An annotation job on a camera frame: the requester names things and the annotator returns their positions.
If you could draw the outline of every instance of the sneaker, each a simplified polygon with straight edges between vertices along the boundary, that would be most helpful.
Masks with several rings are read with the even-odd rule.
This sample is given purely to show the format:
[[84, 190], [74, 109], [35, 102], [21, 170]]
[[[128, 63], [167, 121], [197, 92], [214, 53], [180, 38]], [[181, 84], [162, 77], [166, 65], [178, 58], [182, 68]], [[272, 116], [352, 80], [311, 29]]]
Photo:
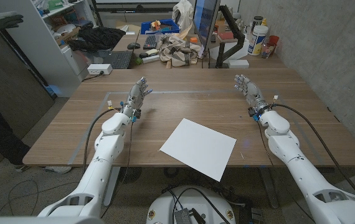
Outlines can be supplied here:
[[25, 165], [18, 165], [14, 167], [16, 169], [17, 172], [24, 172], [25, 170], [29, 169], [29, 166], [25, 166]]
[[56, 172], [59, 174], [65, 174], [71, 170], [71, 167], [49, 167], [48, 166], [48, 167], [45, 167], [44, 170], [46, 172]]

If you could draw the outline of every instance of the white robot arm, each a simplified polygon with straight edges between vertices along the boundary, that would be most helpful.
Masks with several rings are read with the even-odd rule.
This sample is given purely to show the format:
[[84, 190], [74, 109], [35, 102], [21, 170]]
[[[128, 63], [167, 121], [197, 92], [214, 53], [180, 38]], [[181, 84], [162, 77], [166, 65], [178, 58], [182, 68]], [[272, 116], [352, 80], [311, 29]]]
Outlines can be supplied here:
[[248, 112], [266, 126], [270, 150], [290, 170], [316, 223], [355, 223], [355, 195], [331, 185], [306, 158], [298, 138], [290, 131], [289, 122], [271, 110], [261, 91], [249, 78], [236, 75], [236, 89], [243, 92], [250, 104]]
[[96, 138], [96, 153], [84, 173], [78, 187], [65, 198], [49, 205], [38, 217], [99, 217], [100, 205], [111, 166], [123, 150], [125, 127], [136, 117], [140, 118], [140, 108], [144, 97], [152, 90], [145, 91], [143, 77], [131, 89], [120, 113], [115, 113], [102, 125], [102, 132]]

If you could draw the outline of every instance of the desk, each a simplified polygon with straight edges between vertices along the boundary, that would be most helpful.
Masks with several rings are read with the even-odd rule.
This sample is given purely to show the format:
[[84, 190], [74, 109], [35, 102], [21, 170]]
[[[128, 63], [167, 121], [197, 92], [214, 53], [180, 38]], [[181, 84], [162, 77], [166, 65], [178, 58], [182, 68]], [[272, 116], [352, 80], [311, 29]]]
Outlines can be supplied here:
[[[144, 53], [148, 50], [144, 50], [144, 42], [146, 41], [148, 35], [139, 35], [138, 37], [138, 44], [140, 44], [139, 49], [135, 49], [135, 55], [136, 57], [139, 57], [140, 53]], [[115, 46], [113, 51], [124, 51], [128, 50], [127, 46], [130, 43], [134, 43], [136, 40], [137, 35], [124, 35], [122, 39], [119, 41], [119, 43]], [[188, 35], [187, 38], [190, 39], [190, 37], [197, 37], [196, 34], [191, 34]], [[217, 38], [216, 43], [211, 43], [210, 47], [217, 47], [219, 46], [219, 39]], [[247, 55], [243, 57], [242, 59], [248, 60], [248, 63], [250, 64], [250, 68], [285, 68], [285, 65], [283, 62], [278, 58], [278, 57], [270, 57], [267, 59], [267, 63], [265, 63], [265, 59], [261, 57], [254, 57], [251, 55]], [[172, 68], [181, 68], [181, 69], [188, 69], [188, 68], [201, 68], [201, 60], [198, 59], [196, 65], [190, 65], [190, 66], [181, 66], [181, 67], [172, 67]], [[208, 68], [208, 62], [209, 59], [205, 58], [204, 59], [204, 68]], [[148, 68], [148, 69], [159, 69], [159, 68], [165, 68], [166, 62], [158, 61], [158, 62], [151, 62], [151, 63], [146, 63], [142, 65], [137, 65], [135, 63], [131, 63], [132, 68]]]
[[[125, 101], [132, 85], [145, 76], [154, 93], [144, 99], [141, 119], [133, 126], [130, 166], [184, 166], [158, 150], [179, 122], [187, 118], [237, 139], [228, 167], [271, 167], [258, 125], [248, 116], [245, 97], [233, 88], [234, 75], [244, 74], [261, 88], [269, 102], [278, 94], [278, 103], [303, 113], [319, 131], [337, 161], [343, 167], [355, 167], [355, 139], [294, 70], [193, 68], [165, 71], [164, 68], [149, 70], [141, 67], [113, 70], [110, 75], [82, 83], [23, 162], [29, 166], [82, 166], [85, 133], [96, 114], [107, 109], [106, 100], [112, 100], [114, 106]], [[315, 166], [334, 166], [312, 130], [299, 116], [284, 108], [276, 110], [289, 120], [291, 130], [300, 140], [301, 150]], [[93, 143], [101, 131], [101, 124], [111, 115], [112, 112], [100, 118], [94, 126], [88, 147], [89, 159], [93, 156]], [[129, 138], [127, 131], [125, 149], [129, 148]], [[271, 155], [271, 158], [276, 166], [283, 166], [275, 156]], [[127, 161], [128, 150], [124, 150], [114, 165], [125, 166]]]

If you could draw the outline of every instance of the metal table leg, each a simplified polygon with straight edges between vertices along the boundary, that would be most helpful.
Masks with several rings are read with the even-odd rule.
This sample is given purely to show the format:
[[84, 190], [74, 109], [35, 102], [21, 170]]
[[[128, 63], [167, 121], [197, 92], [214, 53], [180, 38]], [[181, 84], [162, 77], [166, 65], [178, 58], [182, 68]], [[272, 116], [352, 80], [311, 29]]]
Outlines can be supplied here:
[[269, 204], [272, 208], [276, 209], [278, 208], [278, 200], [272, 181], [272, 176], [270, 175], [270, 170], [269, 168], [259, 168], [259, 171], [263, 180], [263, 185], [265, 186], [267, 197], [269, 199]]
[[121, 167], [112, 167], [110, 178], [108, 179], [108, 187], [104, 196], [103, 204], [108, 206], [111, 203], [111, 198], [114, 194], [116, 182], [118, 180], [118, 175], [120, 174]]

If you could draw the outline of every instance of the white cylinder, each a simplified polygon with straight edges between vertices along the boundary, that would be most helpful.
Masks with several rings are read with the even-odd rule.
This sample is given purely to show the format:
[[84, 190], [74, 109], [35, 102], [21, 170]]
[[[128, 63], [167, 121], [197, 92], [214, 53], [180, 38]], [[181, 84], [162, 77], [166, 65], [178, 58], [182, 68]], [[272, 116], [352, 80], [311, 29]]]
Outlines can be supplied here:
[[265, 40], [266, 33], [269, 30], [267, 26], [255, 26], [253, 28], [250, 45], [248, 46], [248, 54], [259, 55], [262, 48], [263, 41]]

